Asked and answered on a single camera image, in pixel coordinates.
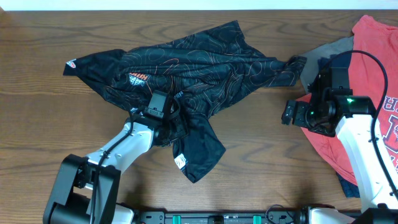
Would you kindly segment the black orange-patterned jersey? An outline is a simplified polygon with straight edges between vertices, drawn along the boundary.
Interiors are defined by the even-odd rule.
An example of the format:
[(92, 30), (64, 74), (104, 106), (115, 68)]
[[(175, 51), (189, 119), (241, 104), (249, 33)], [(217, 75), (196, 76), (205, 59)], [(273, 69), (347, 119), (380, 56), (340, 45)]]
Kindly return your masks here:
[(126, 111), (148, 105), (157, 90), (176, 97), (188, 135), (174, 142), (174, 158), (187, 179), (198, 182), (225, 152), (210, 118), (258, 88), (295, 85), (305, 64), (302, 56), (266, 57), (231, 21), (164, 44), (76, 58), (63, 73)]

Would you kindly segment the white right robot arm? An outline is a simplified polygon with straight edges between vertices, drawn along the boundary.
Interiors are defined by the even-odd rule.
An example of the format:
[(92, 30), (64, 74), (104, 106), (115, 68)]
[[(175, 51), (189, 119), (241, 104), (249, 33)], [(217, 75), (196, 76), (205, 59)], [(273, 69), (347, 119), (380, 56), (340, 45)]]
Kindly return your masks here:
[(332, 207), (307, 206), (296, 223), (397, 223), (397, 172), (382, 141), (377, 111), (368, 96), (326, 88), (309, 102), (289, 100), (282, 124), (337, 137), (357, 181), (361, 213), (353, 218)]

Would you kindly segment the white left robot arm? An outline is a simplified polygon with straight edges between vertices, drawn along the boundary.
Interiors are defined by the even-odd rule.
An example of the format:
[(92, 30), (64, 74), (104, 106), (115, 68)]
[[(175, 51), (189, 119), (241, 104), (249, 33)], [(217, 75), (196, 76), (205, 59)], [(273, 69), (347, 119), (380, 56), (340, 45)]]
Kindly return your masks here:
[(168, 146), (187, 135), (179, 110), (155, 108), (130, 113), (110, 142), (85, 157), (68, 155), (55, 179), (44, 210), (44, 223), (134, 223), (134, 210), (117, 202), (120, 179), (127, 168), (153, 146)]

